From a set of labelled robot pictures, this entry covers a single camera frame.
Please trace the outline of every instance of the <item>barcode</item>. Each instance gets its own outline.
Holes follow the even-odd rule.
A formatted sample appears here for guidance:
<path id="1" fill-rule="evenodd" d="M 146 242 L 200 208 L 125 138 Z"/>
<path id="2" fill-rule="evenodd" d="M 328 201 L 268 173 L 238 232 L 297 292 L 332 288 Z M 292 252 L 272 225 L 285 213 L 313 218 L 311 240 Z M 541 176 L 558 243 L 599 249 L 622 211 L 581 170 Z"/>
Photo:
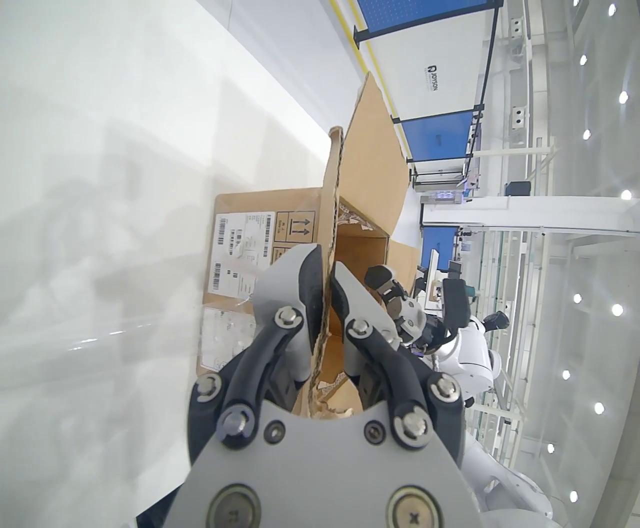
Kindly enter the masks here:
<path id="1" fill-rule="evenodd" d="M 225 229 L 227 227 L 227 219 L 220 218 L 220 225 L 218 226 L 218 246 L 225 243 Z"/>
<path id="2" fill-rule="evenodd" d="M 242 229 L 232 229 L 229 238 L 229 255 L 234 256 L 234 250 L 242 243 Z"/>
<path id="3" fill-rule="evenodd" d="M 269 256 L 269 235 L 271 233 L 271 216 L 267 217 L 267 225 L 264 228 L 264 251 L 262 252 L 263 257 Z"/>
<path id="4" fill-rule="evenodd" d="M 234 245 L 236 243 L 236 230 L 231 230 L 231 236 L 229 237 L 229 255 L 233 256 L 234 254 Z"/>
<path id="5" fill-rule="evenodd" d="M 215 264 L 213 267 L 213 289 L 220 289 L 220 272 L 222 271 L 222 264 Z"/>

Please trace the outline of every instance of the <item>logo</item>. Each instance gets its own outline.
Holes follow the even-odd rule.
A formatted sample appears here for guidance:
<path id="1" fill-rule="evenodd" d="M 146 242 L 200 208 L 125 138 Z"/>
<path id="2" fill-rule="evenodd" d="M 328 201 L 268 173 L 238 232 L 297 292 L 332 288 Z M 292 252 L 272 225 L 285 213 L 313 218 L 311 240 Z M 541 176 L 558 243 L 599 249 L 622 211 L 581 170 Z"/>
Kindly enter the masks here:
<path id="1" fill-rule="evenodd" d="M 436 66 L 427 66 L 424 69 L 424 77 L 427 79 L 427 88 L 431 92 L 438 91 L 438 68 Z"/>

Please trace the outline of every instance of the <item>open cardboard box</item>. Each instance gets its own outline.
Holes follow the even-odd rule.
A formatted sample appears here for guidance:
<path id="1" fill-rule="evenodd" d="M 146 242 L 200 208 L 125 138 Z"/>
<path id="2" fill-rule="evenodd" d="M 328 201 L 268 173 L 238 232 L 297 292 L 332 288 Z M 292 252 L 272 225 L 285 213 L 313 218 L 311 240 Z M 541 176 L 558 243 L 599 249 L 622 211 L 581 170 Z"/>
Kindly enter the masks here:
<path id="1" fill-rule="evenodd" d="M 239 322 L 238 317 L 252 314 L 246 300 L 260 270 L 296 244 L 319 243 L 326 301 L 323 333 L 314 351 L 311 380 L 296 405 L 298 413 L 312 417 L 336 417 L 361 410 L 355 387 L 341 374 L 342 331 L 330 308 L 328 287 L 333 262 L 343 262 L 361 282 L 370 266 L 387 264 L 410 291 L 419 258 L 418 249 L 390 238 L 403 208 L 409 172 L 372 75 L 367 75 L 360 90 L 344 141 L 338 127 L 330 131 L 330 137 L 331 150 L 321 188 L 217 197 L 203 298 L 202 361 L 198 365 L 199 373 L 205 370 L 204 365 L 216 367 L 205 360 L 205 349 L 211 340 L 218 349 L 241 348 L 235 331 L 246 334 L 250 324 Z M 244 243 L 248 231 L 252 236 L 249 243 Z M 225 252 L 232 252 L 234 240 L 244 243 L 245 249 L 251 241 L 258 240 L 260 244 L 245 251 L 242 259 L 229 259 Z M 241 338 L 241 345 L 246 347 L 246 337 Z"/>

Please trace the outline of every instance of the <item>blue panel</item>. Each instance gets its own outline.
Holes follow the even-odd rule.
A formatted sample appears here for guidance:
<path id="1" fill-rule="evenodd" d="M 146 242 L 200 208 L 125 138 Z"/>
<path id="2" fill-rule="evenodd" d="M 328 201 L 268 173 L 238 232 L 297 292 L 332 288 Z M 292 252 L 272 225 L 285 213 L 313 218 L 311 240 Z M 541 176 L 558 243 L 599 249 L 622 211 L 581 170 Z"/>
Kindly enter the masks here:
<path id="1" fill-rule="evenodd" d="M 369 31 L 379 31 L 486 3 L 486 0 L 358 0 Z"/>
<path id="2" fill-rule="evenodd" d="M 472 117 L 470 110 L 403 122 L 411 157 L 419 161 L 465 157 Z"/>
<path id="3" fill-rule="evenodd" d="M 438 269 L 447 271 L 449 269 L 449 261 L 453 259 L 453 244 L 457 231 L 457 227 L 423 227 L 422 261 L 420 265 L 428 268 L 431 250 L 436 250 L 440 254 Z"/>

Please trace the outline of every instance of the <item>gray metal plate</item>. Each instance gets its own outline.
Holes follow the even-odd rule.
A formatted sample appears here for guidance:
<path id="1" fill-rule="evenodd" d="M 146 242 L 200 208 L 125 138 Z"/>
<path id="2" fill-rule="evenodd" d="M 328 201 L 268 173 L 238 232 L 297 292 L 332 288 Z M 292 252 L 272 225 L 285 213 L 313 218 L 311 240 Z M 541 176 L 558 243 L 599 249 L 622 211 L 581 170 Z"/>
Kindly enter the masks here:
<path id="1" fill-rule="evenodd" d="M 264 441 L 272 420 L 285 424 L 277 445 Z M 386 440 L 364 438 L 370 420 L 381 422 Z M 182 486 L 165 528 L 202 528 L 213 497 L 244 484 L 260 499 L 260 528 L 384 527 L 387 504 L 407 485 L 427 490 L 439 505 L 441 526 L 481 527 L 462 476 L 437 436 L 421 451 L 400 448 L 392 438 L 386 403 L 357 416 L 311 420 L 265 402 L 260 431 L 251 446 L 231 451 L 217 439 L 206 445 Z"/>

